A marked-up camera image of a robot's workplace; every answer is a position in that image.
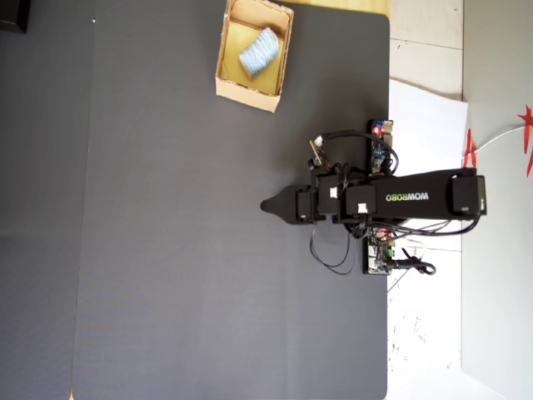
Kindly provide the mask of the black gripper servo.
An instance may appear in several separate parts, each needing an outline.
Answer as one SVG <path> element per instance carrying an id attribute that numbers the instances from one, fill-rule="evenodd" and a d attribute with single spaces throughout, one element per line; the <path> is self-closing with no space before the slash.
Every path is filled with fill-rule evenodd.
<path id="1" fill-rule="evenodd" d="M 261 210 L 269 212 L 284 222 L 296 225 L 316 221 L 316 193 L 311 186 L 285 187 L 276 196 L 261 202 Z"/>

